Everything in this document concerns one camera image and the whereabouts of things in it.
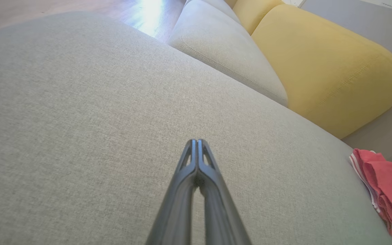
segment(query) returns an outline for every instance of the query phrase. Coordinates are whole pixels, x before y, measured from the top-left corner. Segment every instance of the sofa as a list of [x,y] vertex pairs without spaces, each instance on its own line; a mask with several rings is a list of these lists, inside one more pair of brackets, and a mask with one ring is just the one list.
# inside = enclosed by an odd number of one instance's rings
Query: sofa
[[345,138],[392,107],[392,54],[281,0],[187,0],[167,42]]
[[0,30],[0,244],[144,244],[190,138],[253,244],[392,245],[353,149],[266,95],[101,15]]

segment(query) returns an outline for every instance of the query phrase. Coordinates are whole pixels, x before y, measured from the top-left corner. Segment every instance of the folded garment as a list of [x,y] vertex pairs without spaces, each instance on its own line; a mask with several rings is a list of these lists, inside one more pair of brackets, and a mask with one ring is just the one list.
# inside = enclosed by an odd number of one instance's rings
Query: folded garment
[[350,162],[370,192],[372,205],[392,235],[392,162],[380,153],[354,149]]

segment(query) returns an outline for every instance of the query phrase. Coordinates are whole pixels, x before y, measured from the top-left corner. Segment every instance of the gray seat cushion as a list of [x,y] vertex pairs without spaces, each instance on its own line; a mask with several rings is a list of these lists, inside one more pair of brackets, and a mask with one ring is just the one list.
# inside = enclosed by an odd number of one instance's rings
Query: gray seat cushion
[[202,0],[189,2],[167,43],[287,105],[282,83],[249,33],[208,3]]
[[144,244],[190,138],[254,244],[392,244],[352,149],[266,96],[94,14],[0,30],[0,244]]
[[[185,2],[184,7],[192,0],[187,0]],[[235,20],[237,23],[241,23],[238,19],[237,15],[235,15],[232,8],[224,1],[224,0],[203,0],[204,2],[208,3],[209,5],[215,7],[216,9],[222,11],[224,14],[229,16],[231,19]]]

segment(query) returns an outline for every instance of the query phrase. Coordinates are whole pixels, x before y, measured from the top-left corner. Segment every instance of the gray wall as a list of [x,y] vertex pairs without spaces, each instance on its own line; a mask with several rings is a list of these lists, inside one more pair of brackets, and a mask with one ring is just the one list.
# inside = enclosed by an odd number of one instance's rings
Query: gray wall
[[[392,53],[392,9],[359,0],[306,0],[301,9],[360,34]],[[392,159],[392,108],[343,139],[354,148],[382,152]]]

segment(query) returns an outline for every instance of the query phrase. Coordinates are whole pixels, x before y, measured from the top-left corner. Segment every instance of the red cloth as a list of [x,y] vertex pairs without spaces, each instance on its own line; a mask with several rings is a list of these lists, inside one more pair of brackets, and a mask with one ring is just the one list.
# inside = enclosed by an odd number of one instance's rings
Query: red cloth
[[392,235],[392,162],[385,160],[380,153],[364,149],[354,149],[350,161],[369,189],[372,205],[386,221]]

